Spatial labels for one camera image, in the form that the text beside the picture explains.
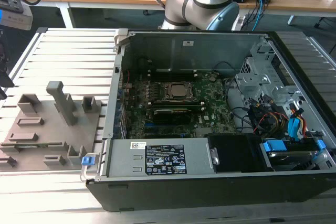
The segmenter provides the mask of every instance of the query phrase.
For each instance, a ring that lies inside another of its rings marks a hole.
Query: warning label
[[[187,173],[183,145],[151,145],[145,148],[145,172],[148,175]]]

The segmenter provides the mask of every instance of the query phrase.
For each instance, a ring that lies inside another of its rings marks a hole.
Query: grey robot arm
[[[161,29],[231,30],[238,13],[233,0],[166,0]]]

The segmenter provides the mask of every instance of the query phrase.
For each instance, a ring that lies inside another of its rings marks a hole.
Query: blue cable
[[[254,24],[254,27],[252,29],[252,31],[254,31],[254,29],[256,29],[258,23],[259,23],[259,19],[260,19],[260,14],[261,14],[261,10],[263,9],[263,0],[260,0],[260,10],[259,10],[259,14],[258,14],[258,17],[257,17],[257,21],[256,23]]]

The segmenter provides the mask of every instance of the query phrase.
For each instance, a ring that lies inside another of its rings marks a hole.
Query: cpu socket
[[[171,82],[165,85],[163,100],[193,100],[193,86],[190,82]]]

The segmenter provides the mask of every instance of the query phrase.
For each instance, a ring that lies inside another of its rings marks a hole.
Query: floor
[[[32,7],[34,16],[33,26],[30,31],[0,27],[5,30],[10,49],[10,63],[8,68],[15,65],[38,27],[65,27],[62,17],[57,14],[57,8],[53,7]],[[72,10],[78,28],[129,28],[129,29],[157,29],[161,25],[163,11],[149,11],[149,15],[143,15],[142,10],[107,10],[109,19],[104,19],[102,9],[74,8]],[[314,37],[327,51],[336,43],[336,19],[329,19],[321,23],[318,29],[314,24],[319,17],[298,17],[293,25],[288,26],[289,16],[265,15],[257,31],[302,31],[307,36]],[[251,23],[246,30],[251,30],[254,23]],[[336,49],[332,52],[336,58]]]

